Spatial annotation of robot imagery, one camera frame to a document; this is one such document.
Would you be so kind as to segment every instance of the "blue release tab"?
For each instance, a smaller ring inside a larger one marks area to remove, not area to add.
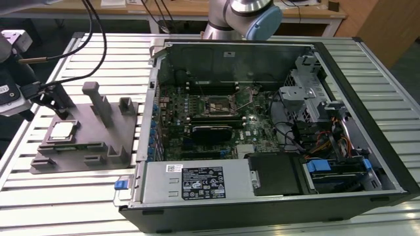
[[[128,180],[119,180],[113,185],[115,190],[125,190],[128,189]]]
[[[307,163],[308,171],[331,171],[331,166],[327,160],[312,160]]]
[[[363,159],[363,164],[365,165],[367,170],[369,171],[372,169],[372,164],[371,164],[369,160],[368,159]]]
[[[153,152],[155,152],[155,148],[149,147],[149,148],[147,149],[147,154],[148,154],[148,155],[153,155]]]

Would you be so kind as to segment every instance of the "aluminum workbench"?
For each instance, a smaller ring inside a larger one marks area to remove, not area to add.
[[[121,96],[144,102],[151,66],[149,47],[159,34],[107,34],[108,56],[93,77],[64,84],[75,103],[88,103],[81,87],[97,81],[100,93],[111,102]],[[197,39],[199,35],[172,38]],[[84,38],[73,38],[65,52]],[[377,61],[364,43],[351,38],[273,37],[281,41],[320,41],[325,44],[371,114],[409,171],[420,181],[420,106]],[[61,59],[48,81],[88,73],[101,57],[101,35],[95,34],[87,47],[71,58]],[[329,83],[335,96],[337,91]],[[35,105],[33,122],[24,121],[0,161],[0,233],[1,236],[37,235],[121,235],[140,236],[137,228],[123,218],[115,207],[113,183],[133,169],[32,175],[31,161],[37,152],[53,111]],[[139,137],[143,106],[139,109]],[[351,220],[305,224],[180,232],[175,235],[420,235],[420,198],[397,206],[377,208]]]

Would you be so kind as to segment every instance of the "warning label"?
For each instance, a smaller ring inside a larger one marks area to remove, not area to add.
[[[184,200],[225,198],[223,168],[184,168],[181,197]]]

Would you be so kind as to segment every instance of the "white label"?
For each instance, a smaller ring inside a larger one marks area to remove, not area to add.
[[[145,11],[128,11],[128,13],[144,14],[144,13],[145,13]]]
[[[181,172],[183,165],[167,165],[167,172]]]
[[[0,94],[5,93],[9,90],[7,85],[0,86]]]
[[[224,52],[223,57],[225,58],[233,58],[235,57],[235,52]]]

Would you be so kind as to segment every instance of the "table leg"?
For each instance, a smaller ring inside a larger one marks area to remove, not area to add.
[[[159,27],[159,25],[156,24],[156,22],[153,21],[153,19],[152,19],[151,16],[148,17],[147,20],[148,20],[148,22],[149,22],[151,33],[153,33],[153,34],[160,33],[160,27]]]
[[[336,34],[336,30],[340,27],[343,19],[332,19],[329,24],[325,27],[324,33],[323,33],[323,37],[333,37]]]

